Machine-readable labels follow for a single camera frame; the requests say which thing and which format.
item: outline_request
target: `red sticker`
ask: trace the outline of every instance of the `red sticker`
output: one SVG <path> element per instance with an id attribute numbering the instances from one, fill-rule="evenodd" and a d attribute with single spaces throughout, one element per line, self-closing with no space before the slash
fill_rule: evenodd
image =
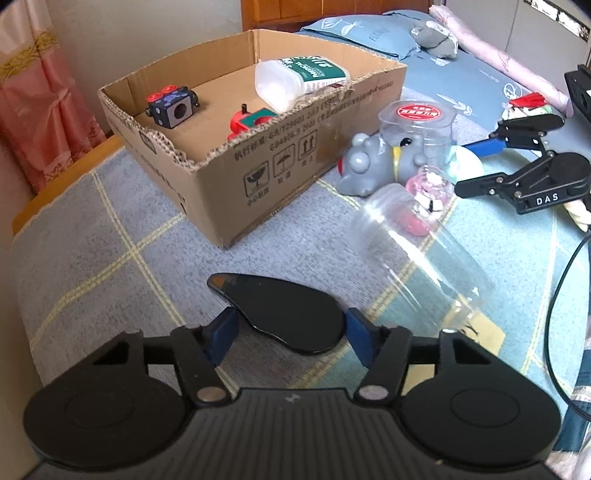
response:
<path id="1" fill-rule="evenodd" d="M 396 114 L 402 118 L 408 120 L 435 120 L 442 116 L 442 112 L 439 108 L 430 105 L 421 105 L 420 103 L 410 103 L 409 105 L 403 105 L 398 107 Z"/>

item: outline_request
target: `pink long pillow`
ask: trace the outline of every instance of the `pink long pillow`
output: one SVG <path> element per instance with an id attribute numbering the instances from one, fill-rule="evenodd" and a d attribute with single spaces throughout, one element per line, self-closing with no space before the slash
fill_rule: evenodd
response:
<path id="1" fill-rule="evenodd" d="M 558 90 L 545 78 L 524 67 L 506 52 L 498 50 L 478 38 L 448 7 L 433 5 L 429 8 L 429 13 L 457 37 L 460 46 L 464 50 L 486 62 L 491 67 L 503 72 L 528 90 L 540 92 L 550 105 L 567 117 L 573 116 L 573 104 L 568 95 Z"/>

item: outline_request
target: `gold curtain trim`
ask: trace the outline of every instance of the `gold curtain trim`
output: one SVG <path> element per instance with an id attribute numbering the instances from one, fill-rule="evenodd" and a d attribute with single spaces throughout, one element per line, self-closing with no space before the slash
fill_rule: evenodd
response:
<path id="1" fill-rule="evenodd" d="M 29 68 L 37 60 L 41 60 L 41 55 L 57 45 L 55 32 L 44 31 L 35 39 L 35 43 L 30 47 L 21 50 L 15 56 L 8 59 L 0 67 L 0 79 L 5 82 L 10 77 L 18 75 L 23 70 Z"/>

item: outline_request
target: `curtain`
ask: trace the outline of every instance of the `curtain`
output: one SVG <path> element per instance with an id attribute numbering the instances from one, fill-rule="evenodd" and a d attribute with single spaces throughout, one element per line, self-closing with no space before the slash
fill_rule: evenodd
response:
<path id="1" fill-rule="evenodd" d="M 36 192 L 105 140 L 45 0 L 18 0 L 0 15 L 0 128 Z"/>

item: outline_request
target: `cardboard box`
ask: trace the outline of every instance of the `cardboard box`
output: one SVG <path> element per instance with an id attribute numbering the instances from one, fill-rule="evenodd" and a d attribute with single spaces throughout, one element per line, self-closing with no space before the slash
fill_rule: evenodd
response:
<path id="1" fill-rule="evenodd" d="M 267 106 L 255 91 L 256 63 L 306 55 L 345 67 L 351 82 L 226 142 L 242 103 L 251 112 Z M 330 168 L 353 135 L 378 130 L 378 112 L 400 98 L 405 69 L 349 45 L 254 30 L 165 57 L 101 88 L 99 97 L 153 181 L 212 243 L 228 247 Z M 188 86 L 201 103 L 171 130 L 145 114 L 146 97 L 169 84 Z"/>

